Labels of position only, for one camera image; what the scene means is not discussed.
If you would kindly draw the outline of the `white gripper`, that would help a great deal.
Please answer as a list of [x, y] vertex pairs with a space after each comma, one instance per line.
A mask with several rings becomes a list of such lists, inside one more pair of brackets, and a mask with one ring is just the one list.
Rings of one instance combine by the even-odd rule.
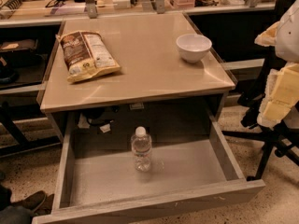
[[271, 69], [266, 80], [257, 122], [272, 128], [299, 102], [299, 5], [293, 4], [279, 23], [275, 22], [257, 35], [254, 43], [263, 47], [275, 46], [279, 58], [293, 62], [286, 63], [279, 71]]

